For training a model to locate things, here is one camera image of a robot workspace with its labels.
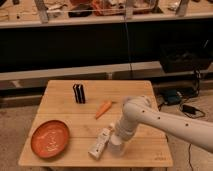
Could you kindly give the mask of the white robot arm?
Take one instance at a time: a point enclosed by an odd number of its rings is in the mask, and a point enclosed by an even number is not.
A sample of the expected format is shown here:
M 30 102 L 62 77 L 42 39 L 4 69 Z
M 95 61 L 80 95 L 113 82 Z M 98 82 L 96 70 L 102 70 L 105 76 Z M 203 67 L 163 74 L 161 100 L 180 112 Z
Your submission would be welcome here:
M 213 153 L 213 123 L 159 112 L 151 107 L 146 96 L 127 99 L 121 118 L 115 126 L 115 135 L 130 140 L 139 124 L 145 124 Z

